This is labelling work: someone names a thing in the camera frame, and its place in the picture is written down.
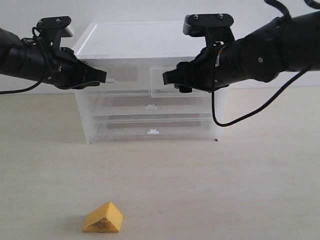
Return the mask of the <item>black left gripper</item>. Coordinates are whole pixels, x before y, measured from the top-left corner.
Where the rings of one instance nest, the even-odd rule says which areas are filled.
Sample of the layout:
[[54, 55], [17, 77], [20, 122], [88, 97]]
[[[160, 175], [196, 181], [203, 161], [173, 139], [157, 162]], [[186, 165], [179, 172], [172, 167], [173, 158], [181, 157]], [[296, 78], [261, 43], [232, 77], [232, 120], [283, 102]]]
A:
[[107, 72], [96, 69], [86, 62], [80, 61], [75, 52], [68, 47], [49, 47], [49, 51], [57, 68], [51, 74], [53, 85], [61, 90], [87, 87], [98, 87], [106, 82]]

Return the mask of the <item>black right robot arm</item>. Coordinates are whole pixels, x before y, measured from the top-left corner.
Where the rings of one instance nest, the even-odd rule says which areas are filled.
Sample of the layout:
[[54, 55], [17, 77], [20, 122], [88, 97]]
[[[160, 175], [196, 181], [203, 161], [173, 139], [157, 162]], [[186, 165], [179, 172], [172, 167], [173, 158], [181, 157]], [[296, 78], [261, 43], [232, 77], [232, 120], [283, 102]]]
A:
[[320, 69], [320, 14], [276, 17], [235, 39], [227, 13], [190, 14], [183, 33], [205, 38], [206, 46], [191, 61], [182, 61], [164, 72], [163, 83], [181, 92], [213, 92], [245, 80], [268, 83], [282, 72]]

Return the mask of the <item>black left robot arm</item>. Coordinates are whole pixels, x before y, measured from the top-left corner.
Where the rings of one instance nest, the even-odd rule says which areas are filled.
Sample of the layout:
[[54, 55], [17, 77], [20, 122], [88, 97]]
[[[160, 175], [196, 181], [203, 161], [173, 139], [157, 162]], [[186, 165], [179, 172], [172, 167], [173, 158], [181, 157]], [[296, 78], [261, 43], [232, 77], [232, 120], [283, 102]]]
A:
[[20, 39], [4, 29], [0, 30], [0, 73], [60, 90], [98, 87], [107, 77], [107, 72], [79, 60], [68, 47], [55, 47], [39, 35]]

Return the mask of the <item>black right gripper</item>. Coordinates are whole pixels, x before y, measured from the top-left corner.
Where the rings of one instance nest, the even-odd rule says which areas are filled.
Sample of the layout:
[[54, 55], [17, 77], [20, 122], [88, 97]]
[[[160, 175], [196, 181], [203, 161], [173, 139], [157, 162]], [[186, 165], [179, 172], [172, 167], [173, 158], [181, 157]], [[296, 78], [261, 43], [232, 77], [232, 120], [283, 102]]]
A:
[[173, 85], [180, 93], [191, 93], [193, 89], [212, 92], [229, 86], [216, 79], [217, 46], [204, 47], [191, 61], [182, 61], [176, 69], [162, 74], [164, 85]]

